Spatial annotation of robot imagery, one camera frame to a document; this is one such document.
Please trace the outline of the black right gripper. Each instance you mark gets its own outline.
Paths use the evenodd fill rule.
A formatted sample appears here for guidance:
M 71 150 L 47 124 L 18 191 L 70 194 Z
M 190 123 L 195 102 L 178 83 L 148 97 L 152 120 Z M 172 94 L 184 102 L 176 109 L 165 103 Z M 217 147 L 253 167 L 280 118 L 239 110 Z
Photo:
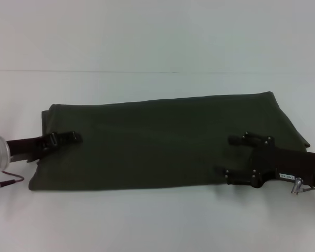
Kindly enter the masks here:
M 300 178 L 304 185 L 315 187 L 315 153 L 280 149 L 275 147 L 274 137 L 249 131 L 227 139 L 229 145 L 256 148 L 250 156 L 251 171 L 226 170 L 227 184 L 260 188 L 270 180 L 293 183 Z

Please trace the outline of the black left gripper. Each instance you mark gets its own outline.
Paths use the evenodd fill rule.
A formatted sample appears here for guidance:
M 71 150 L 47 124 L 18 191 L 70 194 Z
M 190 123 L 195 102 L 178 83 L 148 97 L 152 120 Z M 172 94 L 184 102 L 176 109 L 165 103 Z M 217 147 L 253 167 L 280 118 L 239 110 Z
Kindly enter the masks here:
M 51 133 L 36 138 L 7 141 L 11 162 L 26 160 L 33 162 L 59 149 L 60 145 L 81 143 L 81 134 L 75 131 Z

